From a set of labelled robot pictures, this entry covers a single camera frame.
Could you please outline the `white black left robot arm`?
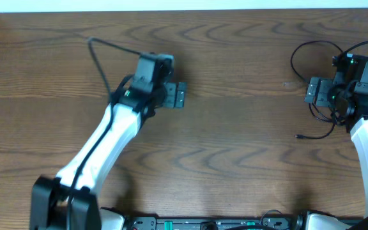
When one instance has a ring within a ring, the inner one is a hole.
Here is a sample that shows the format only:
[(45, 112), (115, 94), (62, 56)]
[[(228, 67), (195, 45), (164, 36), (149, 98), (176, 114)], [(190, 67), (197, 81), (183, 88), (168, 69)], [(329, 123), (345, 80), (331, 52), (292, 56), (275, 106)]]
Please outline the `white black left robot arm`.
[(150, 93), (122, 82), (91, 137), (54, 178), (40, 176), (31, 193), (30, 229), (123, 229), (125, 218), (98, 205), (108, 173), (157, 107), (182, 108), (187, 84), (163, 83)]

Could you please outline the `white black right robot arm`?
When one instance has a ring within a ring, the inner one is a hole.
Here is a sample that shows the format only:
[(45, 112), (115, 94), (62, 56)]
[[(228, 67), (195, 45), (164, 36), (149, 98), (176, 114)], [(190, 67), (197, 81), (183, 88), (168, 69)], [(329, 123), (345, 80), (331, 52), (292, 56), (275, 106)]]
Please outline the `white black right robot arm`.
[(307, 86), (305, 103), (312, 112), (319, 107), (330, 109), (322, 120), (332, 126), (344, 126), (355, 146), (365, 192), (365, 217), (351, 226), (325, 214), (308, 214), (305, 229), (368, 229), (368, 73), (337, 72), (334, 79), (312, 77)]

